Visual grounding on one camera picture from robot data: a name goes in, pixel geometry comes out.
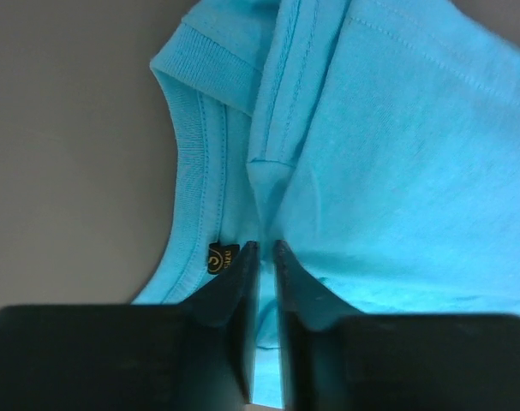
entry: clothing tag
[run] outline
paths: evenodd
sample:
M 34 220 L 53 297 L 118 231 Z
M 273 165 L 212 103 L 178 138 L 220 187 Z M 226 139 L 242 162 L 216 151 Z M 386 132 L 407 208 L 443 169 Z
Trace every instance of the clothing tag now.
M 219 242 L 214 242 L 208 246 L 208 272 L 219 274 L 222 270 L 231 265 L 233 259 L 241 251 L 238 244 L 222 246 Z

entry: folded shirt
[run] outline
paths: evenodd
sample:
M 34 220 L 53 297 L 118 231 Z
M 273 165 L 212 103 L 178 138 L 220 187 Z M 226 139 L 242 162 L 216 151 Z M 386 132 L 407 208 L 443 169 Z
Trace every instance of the folded shirt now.
M 520 50 L 449 1 L 203 0 L 152 69 L 178 175 L 136 302 L 260 241 L 255 402 L 281 406 L 277 239 L 367 313 L 520 314 Z

